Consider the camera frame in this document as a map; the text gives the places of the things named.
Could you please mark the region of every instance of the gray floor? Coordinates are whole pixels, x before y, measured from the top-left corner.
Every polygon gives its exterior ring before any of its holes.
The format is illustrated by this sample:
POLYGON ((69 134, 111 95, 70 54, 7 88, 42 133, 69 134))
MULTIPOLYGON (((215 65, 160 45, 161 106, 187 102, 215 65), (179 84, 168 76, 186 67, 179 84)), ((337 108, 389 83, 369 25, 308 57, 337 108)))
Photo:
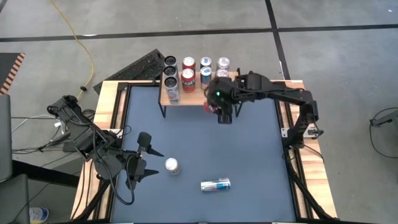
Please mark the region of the gray floor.
MULTIPOLYGON (((56 2, 77 34, 271 26, 262 0, 56 2)), ((272 5, 279 27, 398 23, 398 3, 394 0, 272 0, 272 5)), ((48 0, 8 0, 0 13, 0 30, 0 37, 70 35, 48 0)), ((368 133, 368 120, 374 113, 398 104, 397 34, 397 29, 280 34, 291 78, 304 80, 318 100, 318 125, 325 130, 320 144, 337 213, 343 220, 377 223, 398 220, 398 163, 376 154, 368 133)), ((84 40, 83 43, 94 57, 93 83, 154 48, 177 58, 225 55, 231 59, 232 68, 282 78, 270 33, 84 40)), ((47 105, 62 95, 77 95, 78 87, 90 75, 88 58, 74 41, 0 43, 0 52, 26 53, 9 92, 14 116, 47 113, 47 105)), ((97 99, 90 90, 81 105, 95 109, 97 99)), ((15 127, 19 122, 14 120, 12 124, 15 127)), ((14 148, 41 145, 54 131, 51 121, 29 121, 13 133, 14 148)), ((377 147, 398 156, 396 134, 389 125, 375 129, 377 147)), ((61 152, 46 152, 17 159, 41 166, 61 156, 61 152)), ((77 155, 64 158, 49 168, 64 164, 75 172, 72 168, 76 167, 73 165, 76 158, 77 155)), ((57 201, 50 198, 51 192, 43 191, 35 205, 58 209, 59 212, 51 213, 52 221, 65 220, 74 191, 63 191, 57 201)))

